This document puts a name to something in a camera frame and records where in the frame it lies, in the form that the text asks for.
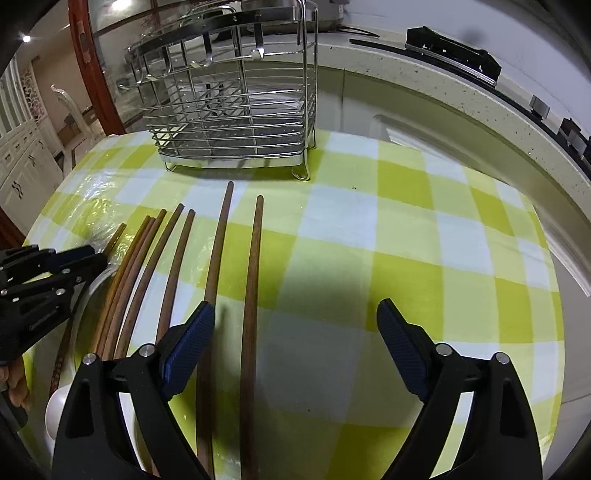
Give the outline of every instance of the wooden chopstick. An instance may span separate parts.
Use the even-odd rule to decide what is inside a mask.
[[[127,228],[127,225],[125,225],[124,223],[119,225],[119,228],[115,231],[115,233],[111,237],[111,240],[109,240],[109,243],[107,244],[107,246],[103,250],[104,256],[108,257],[111,254],[111,251],[113,250],[113,247],[117,243],[117,240],[119,240],[119,237],[123,234],[123,230],[125,230],[126,228]]]
[[[248,259],[244,299],[240,365],[240,469],[242,480],[258,479],[258,462],[254,443],[254,397],[256,381],[256,311],[258,305],[263,204],[263,197],[259,195],[256,198],[255,218],[252,225],[251,252]]]
[[[124,223],[122,223],[121,225],[119,225],[117,231],[111,236],[109,243],[107,243],[107,246],[103,250],[103,254],[106,257],[108,257],[111,254],[113,247],[117,243],[117,240],[119,240],[119,237],[121,236],[123,230],[125,230],[126,227],[127,226]],[[66,323],[66,329],[64,330],[64,333],[61,336],[60,346],[57,348],[56,361],[53,365],[53,373],[51,374],[51,382],[49,385],[50,397],[60,386],[61,370],[63,369],[64,359],[66,358],[66,353],[70,345],[70,337],[72,336],[73,322],[74,315],[72,314],[72,316],[68,319]]]
[[[189,210],[187,219],[185,220],[183,231],[178,239],[177,249],[174,252],[173,263],[170,266],[170,273],[166,282],[166,289],[164,290],[164,298],[162,300],[162,308],[160,309],[160,318],[158,319],[158,329],[156,331],[156,343],[164,336],[170,327],[170,319],[173,316],[174,297],[177,292],[178,275],[181,271],[181,264],[183,263],[183,255],[187,248],[187,241],[193,226],[193,219],[195,218],[195,210]]]
[[[138,255],[129,271],[129,276],[122,285],[121,296],[117,303],[117,307],[115,308],[113,318],[111,319],[111,325],[109,326],[109,332],[105,342],[105,359],[111,360],[115,354],[115,346],[117,344],[117,338],[119,337],[119,330],[121,329],[121,324],[123,323],[123,316],[125,315],[125,310],[127,309],[131,292],[134,289],[135,281],[138,279],[139,270],[144,263],[146,255],[148,254],[150,245],[152,245],[152,241],[154,241],[156,232],[162,224],[164,215],[166,215],[166,210],[161,210],[156,219],[152,220],[150,227],[147,229],[147,233],[145,234],[144,243],[139,249]]]
[[[96,325],[95,334],[92,337],[92,341],[90,343],[90,351],[96,353],[100,357],[103,355],[103,349],[105,345],[106,333],[109,329],[109,326],[106,325],[107,318],[109,317],[109,310],[117,292],[119,291],[119,284],[127,270],[127,266],[134,257],[134,254],[137,252],[137,246],[141,240],[141,237],[148,226],[148,222],[150,221],[150,217],[146,216],[142,224],[139,226],[138,231],[135,233],[135,237],[131,242],[131,245],[127,249],[123,260],[121,261],[121,265],[117,269],[117,273],[115,274],[115,278],[111,282],[111,286],[109,287],[109,291],[107,292],[107,296],[105,299],[105,304],[103,305],[103,309],[100,312],[99,321]]]
[[[234,183],[229,181],[222,202],[220,217],[217,222],[216,236],[213,240],[212,257],[209,261],[209,271],[205,284],[204,299],[215,306],[217,297],[217,284],[219,281],[220,264],[222,262],[223,241],[226,236],[228,217],[230,216],[230,204]],[[197,428],[197,457],[211,480],[215,479],[213,471],[213,398],[212,398],[212,346],[210,345],[202,353],[197,364],[197,388],[195,402],[195,420]]]
[[[146,291],[148,290],[148,285],[150,284],[150,280],[154,275],[154,270],[156,270],[158,260],[160,260],[160,256],[162,256],[166,242],[168,241],[170,234],[177,224],[178,218],[180,217],[183,209],[184,205],[179,203],[176,210],[173,212],[172,217],[166,224],[166,227],[164,227],[162,235],[160,235],[152,255],[150,255],[148,264],[146,265],[144,273],[142,274],[142,278],[138,283],[138,288],[135,289],[134,298],[131,300],[131,305],[129,306],[127,316],[125,317],[125,322],[123,323],[123,328],[121,329],[121,334],[119,335],[119,341],[117,342],[117,348],[115,349],[115,358],[123,358],[127,355],[129,340],[131,340],[131,333],[133,332],[135,323],[138,319],[139,310],[142,306],[142,302],[144,301]]]

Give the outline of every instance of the green and white checkered tablecloth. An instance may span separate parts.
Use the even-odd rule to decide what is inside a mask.
[[[234,180],[214,340],[218,478],[240,477],[243,298],[259,194],[265,197],[255,394],[261,480],[376,480],[391,463],[421,403],[407,392],[376,328],[376,307],[386,297],[435,342],[461,354],[508,353],[545,456],[560,406],[564,336],[550,252],[530,201],[500,181],[412,148],[328,132],[319,132],[318,144],[310,153],[312,181],[303,183],[287,168],[168,173],[146,132],[109,137],[53,195],[28,242],[71,248],[126,222],[120,258],[146,214],[184,203],[183,217],[193,208],[196,218],[174,305],[173,324],[181,323],[203,298],[222,197]],[[132,351],[154,341],[183,222],[150,284]],[[41,458],[59,334],[27,356],[34,410],[25,437]],[[78,354],[85,347],[81,340]],[[436,472],[453,462],[469,395],[462,395]],[[171,406],[194,446],[194,382]]]

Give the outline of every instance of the tablecloth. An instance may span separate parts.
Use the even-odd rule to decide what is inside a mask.
[[[376,307],[387,297],[408,322],[462,355],[510,355],[545,457],[561,399],[564,335],[556,276],[531,202],[432,153],[343,133],[318,133],[310,168],[310,182],[286,168],[168,173],[147,132],[109,137],[51,197],[27,241],[61,250],[126,222],[120,258],[145,215],[161,208],[170,215],[179,202],[186,205],[148,289],[134,351],[154,341],[189,208],[196,218],[173,324],[202,300],[222,197],[227,181],[235,182],[214,334],[218,478],[240,478],[243,298],[259,194],[265,197],[255,393],[261,480],[375,480],[392,462],[421,403],[407,392],[376,328]],[[39,423],[59,335],[26,358],[34,408],[24,436],[40,458],[48,456]],[[470,395],[462,395],[436,473],[453,462]],[[194,382],[171,407],[194,447]]]

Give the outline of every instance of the wire basket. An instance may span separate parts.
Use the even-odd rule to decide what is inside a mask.
[[[295,26],[295,34],[265,28]],[[304,165],[316,146],[318,15],[306,0],[210,1],[129,48],[165,164]]]

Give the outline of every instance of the speckled countertop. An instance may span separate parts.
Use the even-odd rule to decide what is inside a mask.
[[[395,53],[354,46],[349,43],[350,38],[349,34],[320,34],[319,65],[395,83],[439,100],[486,125],[529,155],[591,220],[591,181],[543,130],[517,110],[443,69]]]

